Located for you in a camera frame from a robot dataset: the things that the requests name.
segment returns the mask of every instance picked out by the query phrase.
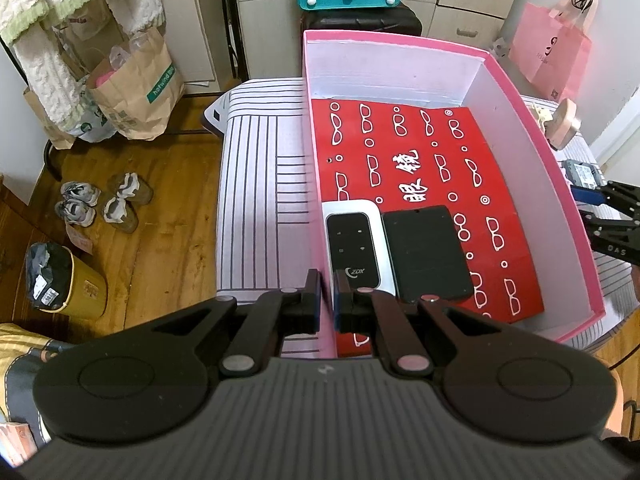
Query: pink box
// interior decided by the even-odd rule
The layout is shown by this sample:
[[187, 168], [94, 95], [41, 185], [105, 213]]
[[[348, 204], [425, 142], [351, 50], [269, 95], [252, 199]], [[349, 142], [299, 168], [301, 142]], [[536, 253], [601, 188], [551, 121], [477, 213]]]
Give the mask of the pink box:
[[564, 176], [535, 119], [486, 51], [445, 41], [344, 30], [308, 30], [304, 62], [309, 120], [314, 263], [330, 279], [310, 100], [354, 99], [426, 108], [468, 107], [507, 183], [545, 311], [516, 325], [564, 342], [605, 314], [591, 247]]

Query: pink bag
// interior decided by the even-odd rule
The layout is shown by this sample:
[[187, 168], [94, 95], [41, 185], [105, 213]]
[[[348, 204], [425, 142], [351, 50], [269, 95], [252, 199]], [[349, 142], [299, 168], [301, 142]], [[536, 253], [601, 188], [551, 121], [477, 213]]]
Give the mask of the pink bag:
[[591, 1], [586, 12], [571, 0], [553, 9], [533, 4], [524, 9], [509, 58], [546, 99], [574, 100], [578, 94], [591, 53], [587, 34], [598, 9], [598, 0]]

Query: striped tablecloth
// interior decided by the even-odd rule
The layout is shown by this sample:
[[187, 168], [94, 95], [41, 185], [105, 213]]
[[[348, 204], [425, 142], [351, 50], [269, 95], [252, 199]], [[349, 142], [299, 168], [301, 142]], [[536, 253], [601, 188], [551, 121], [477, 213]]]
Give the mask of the striped tablecloth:
[[[251, 303], [271, 288], [303, 286], [311, 261], [302, 121], [302, 78], [252, 80], [229, 91], [205, 112], [206, 122], [224, 133], [216, 233], [216, 287], [239, 303]], [[557, 105], [523, 97], [528, 104]], [[595, 163], [580, 134], [558, 161]], [[619, 219], [600, 206], [601, 218]], [[607, 315], [567, 344], [594, 351], [638, 306], [629, 264], [594, 253]], [[321, 355], [317, 336], [287, 338], [282, 353]]]

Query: sneaker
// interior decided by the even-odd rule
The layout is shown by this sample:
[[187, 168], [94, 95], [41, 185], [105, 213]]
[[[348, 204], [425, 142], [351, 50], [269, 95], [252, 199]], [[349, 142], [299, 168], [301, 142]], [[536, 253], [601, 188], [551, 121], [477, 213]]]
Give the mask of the sneaker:
[[89, 227], [94, 223], [95, 210], [77, 198], [67, 198], [55, 205], [56, 214], [68, 224]]
[[98, 197], [100, 196], [100, 190], [89, 184], [88, 182], [65, 182], [60, 187], [60, 193], [64, 198], [74, 198], [80, 202], [84, 202], [90, 206], [94, 206], [98, 203]]

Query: green label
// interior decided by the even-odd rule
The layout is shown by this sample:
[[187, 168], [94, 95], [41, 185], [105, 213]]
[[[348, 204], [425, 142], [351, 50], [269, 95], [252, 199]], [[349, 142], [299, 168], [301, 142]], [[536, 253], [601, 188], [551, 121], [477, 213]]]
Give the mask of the green label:
[[164, 90], [169, 84], [169, 81], [171, 81], [171, 78], [174, 76], [174, 74], [175, 66], [173, 63], [171, 63], [171, 65], [169, 65], [169, 68], [167, 68], [160, 76], [160, 79], [158, 79], [158, 82], [153, 87], [152, 91], [146, 95], [146, 100], [149, 101], [149, 104], [158, 99], [158, 96], [162, 93], [162, 90]]

